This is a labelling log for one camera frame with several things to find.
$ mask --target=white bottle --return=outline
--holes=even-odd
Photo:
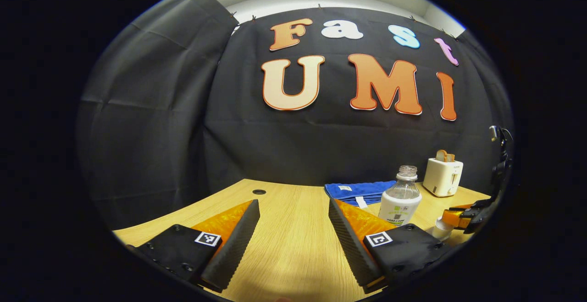
[[[415,166],[401,166],[396,176],[398,182],[381,195],[379,218],[396,226],[407,224],[422,200],[415,186],[418,175]]]

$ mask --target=orange letter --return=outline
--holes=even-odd
[[[349,61],[357,70],[357,95],[350,101],[354,109],[373,110],[377,101],[371,97],[371,86],[375,90],[383,109],[392,107],[393,98],[399,91],[396,110],[403,114],[420,115],[422,106],[418,103],[418,91],[415,88],[415,66],[407,61],[398,60],[393,64],[392,72],[387,75],[374,57],[364,54],[349,55]]]
[[[285,47],[297,45],[299,43],[299,39],[294,39],[293,34],[298,35],[298,37],[303,36],[306,33],[306,28],[304,28],[304,25],[309,26],[310,24],[312,24],[312,20],[309,18],[302,18],[301,20],[295,20],[273,26],[271,30],[275,32],[275,43],[269,47],[269,50],[277,51],[280,49],[285,49]]]
[[[440,116],[447,121],[454,121],[457,119],[457,112],[454,111],[454,96],[453,96],[453,79],[445,73],[436,73],[436,77],[440,80],[442,85],[442,110]]]
[[[260,68],[265,72],[263,99],[266,104],[278,110],[298,110],[310,106],[318,97],[320,64],[324,61],[320,55],[299,58],[298,63],[304,67],[304,87],[297,95],[286,95],[283,92],[283,78],[289,60],[273,60],[262,64]]]

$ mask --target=blue cloth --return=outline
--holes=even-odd
[[[381,194],[395,183],[395,180],[390,180],[376,181],[375,183],[326,184],[324,189],[329,197],[358,207],[359,204],[355,197],[362,196],[366,204],[381,202]]]

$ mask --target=black fabric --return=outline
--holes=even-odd
[[[163,0],[107,47],[78,114],[90,193],[111,229],[207,196],[202,120],[218,59],[237,25],[216,0]]]
[[[294,36],[300,43],[269,51],[274,40],[270,28],[300,18],[313,21],[303,36]],[[322,25],[329,20],[354,22],[364,36],[358,40],[324,37]],[[388,31],[390,24],[412,30],[420,48],[399,45]],[[458,67],[434,42],[436,37],[451,47]],[[455,41],[421,22],[365,9],[302,9],[244,22],[222,55],[205,116],[204,152],[211,191],[243,178],[296,185],[386,181],[403,164],[417,166],[421,181],[427,159],[445,149],[464,163],[461,186],[490,193],[499,146],[491,143],[488,128],[511,118],[506,110],[495,109],[508,105],[508,99],[494,65],[488,57],[476,55],[475,49],[470,42]],[[401,114],[394,107],[386,111],[375,93],[375,110],[352,109],[356,70],[348,55],[353,53],[374,56],[387,73],[396,60],[413,63],[422,114]],[[296,111],[266,105],[261,65],[289,59],[292,64],[285,70],[283,90],[295,95],[303,81],[303,69],[296,62],[307,55],[326,59],[320,66],[316,101]],[[436,72],[454,80],[454,122],[440,117],[442,86]]]

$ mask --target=water bottle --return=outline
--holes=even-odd
[[[401,166],[396,178],[398,182],[381,195],[379,218],[396,226],[407,224],[422,200],[415,186],[418,175],[415,166]]]

